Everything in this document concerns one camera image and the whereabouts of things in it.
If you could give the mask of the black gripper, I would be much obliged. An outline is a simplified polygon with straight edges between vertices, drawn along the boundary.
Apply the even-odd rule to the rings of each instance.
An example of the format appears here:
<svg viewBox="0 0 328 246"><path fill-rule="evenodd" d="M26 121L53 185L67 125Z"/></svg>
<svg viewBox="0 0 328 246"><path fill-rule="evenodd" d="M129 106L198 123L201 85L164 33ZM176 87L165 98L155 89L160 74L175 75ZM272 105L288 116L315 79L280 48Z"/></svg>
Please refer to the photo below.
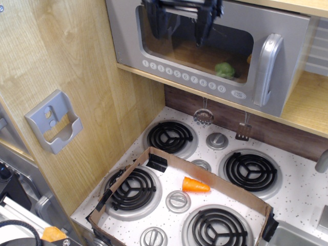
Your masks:
<svg viewBox="0 0 328 246"><path fill-rule="evenodd" d="M202 46L208 38L215 18L223 14L222 1L141 1L141 4L146 8L150 28L156 39L161 39L167 32L167 9L197 12L195 24L197 47Z"/></svg>

